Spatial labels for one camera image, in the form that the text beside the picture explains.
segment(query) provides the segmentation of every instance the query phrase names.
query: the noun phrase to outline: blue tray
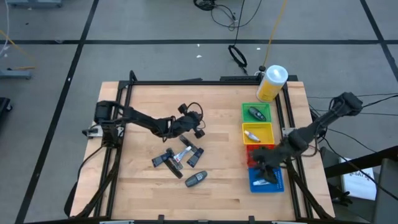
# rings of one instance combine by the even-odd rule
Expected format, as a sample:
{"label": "blue tray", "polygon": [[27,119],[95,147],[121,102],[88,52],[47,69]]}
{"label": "blue tray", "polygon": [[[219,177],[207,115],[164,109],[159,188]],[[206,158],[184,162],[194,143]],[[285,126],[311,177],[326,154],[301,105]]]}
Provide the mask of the blue tray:
{"label": "blue tray", "polygon": [[280,167],[274,169],[274,174],[276,175],[276,179],[278,180],[277,184],[254,186],[253,185],[254,181],[261,180],[261,178],[256,178],[256,175],[258,173],[259,173],[258,170],[255,170],[254,168],[249,168],[250,191],[252,193],[274,193],[274,192],[285,191],[284,180],[282,178],[282,171]]}

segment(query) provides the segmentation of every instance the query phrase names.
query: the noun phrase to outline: yellow bottle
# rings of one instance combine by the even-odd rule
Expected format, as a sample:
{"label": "yellow bottle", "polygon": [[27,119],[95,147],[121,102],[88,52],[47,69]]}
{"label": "yellow bottle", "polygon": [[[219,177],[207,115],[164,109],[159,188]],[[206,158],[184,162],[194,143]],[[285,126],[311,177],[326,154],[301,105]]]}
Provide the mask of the yellow bottle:
{"label": "yellow bottle", "polygon": [[285,85],[289,74],[287,70],[279,65],[272,65],[264,74],[257,91],[257,98],[260,101],[272,101],[278,95],[280,89]]}

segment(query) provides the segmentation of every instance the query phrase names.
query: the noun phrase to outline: white bottle cap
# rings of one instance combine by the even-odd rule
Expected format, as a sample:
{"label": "white bottle cap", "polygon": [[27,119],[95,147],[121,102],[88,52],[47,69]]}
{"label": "white bottle cap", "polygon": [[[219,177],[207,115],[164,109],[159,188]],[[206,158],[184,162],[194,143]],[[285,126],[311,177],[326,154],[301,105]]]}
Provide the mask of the white bottle cap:
{"label": "white bottle cap", "polygon": [[271,65],[266,71],[267,80],[271,85],[285,84],[288,76],[287,70],[280,65]]}

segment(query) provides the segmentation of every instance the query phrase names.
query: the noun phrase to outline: wooden tabletop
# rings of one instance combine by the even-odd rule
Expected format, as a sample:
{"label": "wooden tabletop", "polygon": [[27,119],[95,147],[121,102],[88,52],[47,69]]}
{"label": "wooden tabletop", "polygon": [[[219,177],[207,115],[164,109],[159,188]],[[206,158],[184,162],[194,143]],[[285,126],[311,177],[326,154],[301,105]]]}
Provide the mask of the wooden tabletop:
{"label": "wooden tabletop", "polygon": [[[104,82],[98,100],[115,100],[117,82]],[[289,82],[289,95],[297,127],[312,122],[302,82]],[[273,194],[252,194],[249,188],[246,148],[242,138],[241,104],[258,102],[257,86],[133,86],[130,106],[154,118],[174,115],[177,108],[193,101],[204,110],[206,135],[196,139],[193,131],[184,134],[205,152],[195,168],[187,165],[189,156],[182,161],[183,177],[177,179],[165,164],[154,168],[151,159],[164,153],[168,147],[179,152],[185,146],[176,139],[163,143],[135,124],[128,124],[124,137],[113,219],[156,220],[295,220],[288,176],[282,170],[285,191]],[[288,124],[283,93],[281,94],[285,123]],[[280,126],[275,102],[271,103],[272,127],[275,143],[280,141]],[[85,157],[101,144],[101,139],[88,141]],[[79,213],[98,189],[105,150],[92,158],[81,170],[71,215]],[[334,216],[328,186],[320,155],[303,157],[308,188],[319,204]],[[205,170],[208,177],[199,185],[187,188],[186,178]],[[305,216],[301,192],[301,214]],[[101,214],[105,213],[108,193],[105,193]]]}

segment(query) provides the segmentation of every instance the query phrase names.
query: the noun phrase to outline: gray floor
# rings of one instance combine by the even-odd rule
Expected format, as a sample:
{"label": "gray floor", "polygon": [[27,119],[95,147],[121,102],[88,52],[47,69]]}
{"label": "gray floor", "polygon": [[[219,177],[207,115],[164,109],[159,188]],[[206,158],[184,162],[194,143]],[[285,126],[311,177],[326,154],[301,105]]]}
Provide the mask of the gray floor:
{"label": "gray floor", "polygon": [[[78,40],[93,1],[68,0],[60,9],[11,8],[10,37],[16,40]],[[398,39],[395,0],[367,1],[385,39]],[[219,0],[239,14],[240,0]],[[246,1],[243,21],[258,0]],[[281,1],[264,0],[259,14],[239,31],[241,39],[268,39]],[[0,3],[0,16],[5,15]],[[215,17],[225,23],[222,12]],[[5,20],[0,20],[5,29]],[[184,0],[100,0],[88,33],[89,40],[233,39],[235,32],[215,24],[209,12]],[[276,39],[376,40],[360,1],[300,0],[287,3]],[[65,218],[63,204],[76,181],[86,139],[81,130],[91,124],[101,82],[126,79],[133,69],[139,80],[184,80],[242,75],[228,53],[227,44],[85,45],[49,154],[29,207],[26,222]],[[37,157],[42,148],[76,45],[21,45],[37,61],[31,80],[0,80],[0,96],[9,97],[14,110],[0,131],[0,221],[15,221]],[[262,63],[267,45],[239,44],[253,74]],[[398,45],[389,45],[398,57]],[[30,65],[10,47],[0,68]],[[308,96],[336,96],[398,92],[398,82],[380,45],[273,45],[269,65],[283,65],[304,82]],[[372,102],[380,97],[364,98]],[[309,99],[327,109],[328,100]],[[364,110],[396,113],[396,100]],[[343,118],[333,128],[378,151],[397,144],[398,118],[358,115]],[[328,132],[331,145],[346,157],[369,154],[354,141]]]}

